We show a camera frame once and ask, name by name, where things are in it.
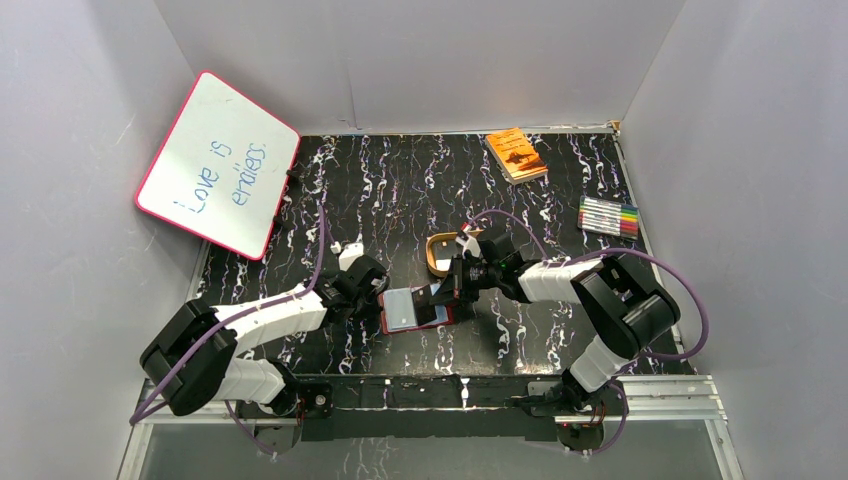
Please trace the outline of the red card holder wallet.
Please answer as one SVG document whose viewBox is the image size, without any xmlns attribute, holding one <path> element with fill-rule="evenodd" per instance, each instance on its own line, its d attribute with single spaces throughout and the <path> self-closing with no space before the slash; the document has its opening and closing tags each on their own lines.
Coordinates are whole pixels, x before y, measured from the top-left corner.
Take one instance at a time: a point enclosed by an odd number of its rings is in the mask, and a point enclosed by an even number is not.
<svg viewBox="0 0 848 480">
<path fill-rule="evenodd" d="M 447 308 L 450 321 L 447 324 L 418 327 L 415 321 L 411 290 L 416 287 L 397 288 L 386 290 L 378 296 L 379 306 L 382 308 L 380 321 L 381 331 L 385 335 L 404 333 L 410 331 L 436 328 L 454 323 L 453 311 Z"/>
</svg>

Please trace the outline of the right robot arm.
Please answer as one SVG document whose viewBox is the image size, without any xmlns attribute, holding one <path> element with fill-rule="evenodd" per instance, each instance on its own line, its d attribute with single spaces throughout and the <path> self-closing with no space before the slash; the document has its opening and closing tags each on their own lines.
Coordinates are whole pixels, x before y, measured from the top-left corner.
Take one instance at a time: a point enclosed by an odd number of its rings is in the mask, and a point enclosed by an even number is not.
<svg viewBox="0 0 848 480">
<path fill-rule="evenodd" d="M 628 363 L 680 318 L 676 301 L 626 253 L 598 251 L 571 263 L 526 259 L 506 233 L 482 231 L 456 236 L 459 254 L 430 299 L 433 306 L 455 307 L 498 289 L 520 303 L 580 304 L 596 332 L 584 352 L 543 394 L 523 403 L 559 403 L 577 414 L 590 413 L 603 389 Z"/>
</svg>

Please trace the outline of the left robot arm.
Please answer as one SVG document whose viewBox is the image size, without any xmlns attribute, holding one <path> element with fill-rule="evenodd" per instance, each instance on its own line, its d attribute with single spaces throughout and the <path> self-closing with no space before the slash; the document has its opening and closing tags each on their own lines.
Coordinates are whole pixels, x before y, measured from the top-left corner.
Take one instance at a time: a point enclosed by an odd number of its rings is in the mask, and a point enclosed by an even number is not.
<svg viewBox="0 0 848 480">
<path fill-rule="evenodd" d="M 389 285 L 386 268 L 360 243 L 345 246 L 338 262 L 338 268 L 265 299 L 223 306 L 186 302 L 139 359 L 171 412 L 186 416 L 212 401 L 241 401 L 287 416 L 306 404 L 302 384 L 282 362 L 244 355 L 279 338 L 375 312 Z"/>
</svg>

